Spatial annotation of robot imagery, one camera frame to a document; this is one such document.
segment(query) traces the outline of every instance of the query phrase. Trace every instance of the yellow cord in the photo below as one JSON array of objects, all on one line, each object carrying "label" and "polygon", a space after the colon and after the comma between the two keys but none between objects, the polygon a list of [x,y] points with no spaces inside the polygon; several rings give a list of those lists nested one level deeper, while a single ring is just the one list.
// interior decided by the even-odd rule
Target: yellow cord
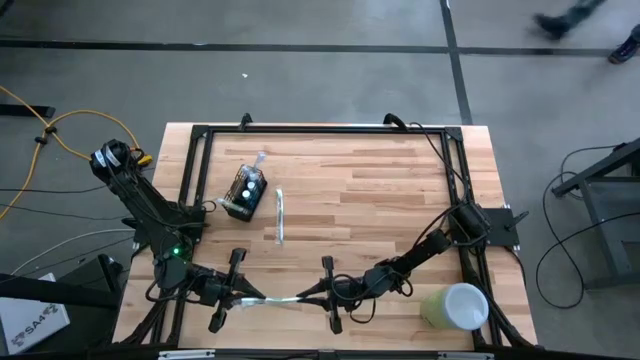
[{"label": "yellow cord", "polygon": [[[42,122],[42,124],[44,125],[45,128],[48,128],[50,126],[53,126],[55,123],[57,123],[58,121],[69,117],[71,115],[76,115],[76,114],[93,114],[93,115],[98,115],[98,116],[102,116],[106,119],[109,119],[113,122],[115,122],[116,124],[120,125],[120,127],[127,133],[129,134],[129,136],[131,137],[131,140],[133,141],[133,143],[135,144],[136,148],[140,148],[140,144],[138,144],[138,140],[136,139],[136,137],[133,135],[133,133],[131,132],[131,130],[129,130],[129,128],[127,128],[122,121],[114,118],[113,116],[107,115],[105,113],[101,113],[99,111],[94,111],[94,110],[76,110],[76,111],[71,111],[68,112],[66,114],[62,114],[60,116],[58,116],[57,118],[55,118],[54,120],[52,120],[50,123],[47,123],[35,110],[33,110],[33,108],[31,106],[29,106],[29,104],[27,104],[24,100],[22,100],[19,96],[15,95],[14,93],[12,93],[11,91],[7,90],[4,86],[0,85],[0,90],[3,91],[4,93],[6,93],[7,95],[9,95],[10,97],[14,98],[17,102],[19,102],[20,104],[24,105],[27,109],[29,109],[29,111],[31,111],[33,113],[33,115],[38,118],[38,120],[40,120]],[[46,132],[42,133],[42,138],[46,139],[47,136],[49,134],[47,134]],[[76,150],[71,149],[70,147],[67,146],[67,144],[65,144],[62,139],[60,138],[60,136],[58,136],[58,134],[56,133],[51,133],[51,135],[54,137],[54,139],[56,139],[56,141],[60,144],[60,146],[62,146],[63,149],[65,149],[66,151],[72,153],[73,155],[83,158],[87,161],[91,160],[90,156],[87,156],[85,154],[82,154]],[[26,180],[24,181],[24,184],[22,185],[22,188],[20,189],[20,191],[18,192],[18,194],[13,198],[13,200],[11,200],[11,203],[9,203],[9,206],[6,207],[4,209],[4,211],[2,211],[2,213],[0,213],[0,220],[2,220],[5,215],[7,215],[7,212],[9,212],[9,209],[11,209],[11,206],[13,206],[18,199],[20,199],[20,196],[22,196],[22,194],[24,193],[24,190],[29,186],[29,183],[31,182],[31,178],[33,177],[33,173],[35,171],[36,168],[36,162],[38,160],[38,155],[40,155],[40,150],[42,149],[42,144],[38,143],[36,145],[36,150],[33,153],[33,158],[31,159],[31,166],[29,167],[29,174],[27,175]]]},{"label": "yellow cord", "polygon": [[11,209],[11,207],[18,201],[18,199],[20,199],[20,196],[22,196],[22,194],[24,193],[24,189],[26,189],[27,186],[29,186],[29,183],[31,182],[31,178],[33,177],[33,171],[36,168],[36,161],[38,160],[40,149],[42,149],[42,144],[38,143],[36,145],[36,150],[33,152],[33,158],[31,159],[31,166],[29,167],[29,174],[27,175],[27,179],[24,181],[24,184],[22,185],[22,189],[20,190],[20,192],[18,192],[18,194],[9,203],[9,206],[7,206],[0,214],[0,220],[2,220],[2,218],[5,217],[5,215],[7,215],[7,213],[9,212],[9,209]]}]

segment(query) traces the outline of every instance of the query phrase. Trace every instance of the pants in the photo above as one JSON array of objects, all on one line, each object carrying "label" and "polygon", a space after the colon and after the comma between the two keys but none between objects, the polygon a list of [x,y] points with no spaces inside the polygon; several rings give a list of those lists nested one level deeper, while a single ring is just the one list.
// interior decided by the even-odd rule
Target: pants
[{"label": "pants", "polygon": [[575,5],[567,10],[567,13],[563,17],[572,27],[576,26],[591,16],[596,8],[605,1],[606,0],[578,0]]}]

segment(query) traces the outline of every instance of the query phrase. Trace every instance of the black stand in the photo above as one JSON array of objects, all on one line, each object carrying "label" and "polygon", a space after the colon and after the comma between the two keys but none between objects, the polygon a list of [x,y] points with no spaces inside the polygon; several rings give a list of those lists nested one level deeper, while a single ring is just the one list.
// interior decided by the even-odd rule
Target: black stand
[{"label": "black stand", "polygon": [[[53,114],[56,112],[56,108],[51,106],[40,106],[40,105],[30,105],[33,110],[35,110],[38,115],[43,118],[49,119],[53,117]],[[27,109],[24,105],[7,105],[0,104],[0,116],[21,116],[21,117],[32,117],[33,113],[31,110]]]},{"label": "black stand", "polygon": [[[640,212],[640,178],[606,176],[627,164],[631,164],[632,173],[635,172],[634,163],[639,157],[640,138],[618,147],[606,158],[551,191],[555,196],[561,197],[572,190],[580,190],[593,224],[616,216]],[[596,228],[602,239],[603,254],[610,274],[586,282],[586,289],[640,283],[640,272],[633,271],[624,247],[628,243],[640,242],[640,239],[633,235],[640,230],[639,224],[638,218],[629,217]]]},{"label": "black stand", "polygon": [[0,297],[64,304],[69,315],[70,325],[28,352],[79,351],[109,343],[120,307],[121,270],[120,264],[99,255],[56,282],[0,274]]}]

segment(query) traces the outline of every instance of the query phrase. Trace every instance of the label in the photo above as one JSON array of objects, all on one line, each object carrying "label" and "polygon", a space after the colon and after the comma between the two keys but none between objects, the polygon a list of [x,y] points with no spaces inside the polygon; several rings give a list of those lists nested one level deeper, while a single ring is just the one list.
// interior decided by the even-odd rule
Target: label
[{"label": "label", "polygon": [[102,167],[107,167],[107,163],[104,161],[104,156],[102,156],[102,152],[100,152],[100,150],[96,150],[93,155],[96,156],[96,160],[98,160]]},{"label": "label", "polygon": [[107,147],[107,150],[105,151],[105,155],[107,155],[107,159],[109,159],[109,161],[113,164],[113,166],[115,167],[120,166],[120,161],[116,159],[116,156],[113,155],[113,153],[111,152],[111,149],[109,149],[108,147]]}]

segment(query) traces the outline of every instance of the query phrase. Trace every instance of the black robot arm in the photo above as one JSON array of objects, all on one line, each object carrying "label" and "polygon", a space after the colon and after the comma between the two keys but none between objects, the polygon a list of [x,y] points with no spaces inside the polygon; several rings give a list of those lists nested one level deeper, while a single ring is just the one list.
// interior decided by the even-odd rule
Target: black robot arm
[{"label": "black robot arm", "polygon": [[[233,306],[234,300],[264,298],[238,272],[245,249],[233,250],[227,273],[191,262],[201,230],[208,226],[204,223],[206,210],[167,201],[142,176],[138,158],[125,143],[111,140],[104,144],[91,155],[90,165],[93,174],[107,184],[133,215],[133,219],[123,222],[136,229],[137,244],[151,248],[154,281],[147,291],[147,299],[164,302],[194,292],[200,298],[197,301],[188,299],[189,302],[217,305],[209,324],[209,330],[217,332],[224,325],[226,310]],[[154,285],[163,290],[160,298],[149,295]]]},{"label": "black robot arm", "polygon": [[[325,277],[311,288],[297,294],[301,298],[298,302],[321,306],[329,312],[329,324],[334,334],[342,332],[342,322],[338,308],[343,307],[351,313],[363,300],[375,299],[387,291],[406,294],[402,287],[407,282],[411,271],[435,255],[443,253],[451,246],[442,230],[437,229],[429,233],[426,239],[412,247],[402,256],[386,259],[377,263],[373,268],[365,271],[361,277],[348,275],[333,275],[333,258],[324,256],[322,267]],[[326,293],[326,298],[310,297],[318,293]]]}]

